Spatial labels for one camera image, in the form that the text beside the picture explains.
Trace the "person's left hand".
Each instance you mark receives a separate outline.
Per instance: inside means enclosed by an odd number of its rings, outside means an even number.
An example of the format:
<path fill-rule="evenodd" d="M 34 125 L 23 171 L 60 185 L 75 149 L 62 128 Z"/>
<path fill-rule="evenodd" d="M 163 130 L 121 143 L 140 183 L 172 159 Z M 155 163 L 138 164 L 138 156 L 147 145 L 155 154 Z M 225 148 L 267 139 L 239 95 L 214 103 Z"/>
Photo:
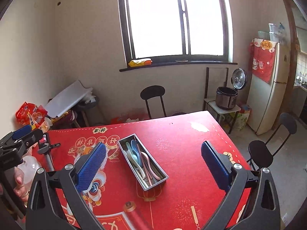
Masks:
<path fill-rule="evenodd" d="M 8 177 L 9 180 L 12 177 L 15 180 L 14 192 L 15 194 L 23 201 L 28 202 L 29 191 L 24 184 L 24 172 L 18 167 L 5 171 L 5 177 Z"/>

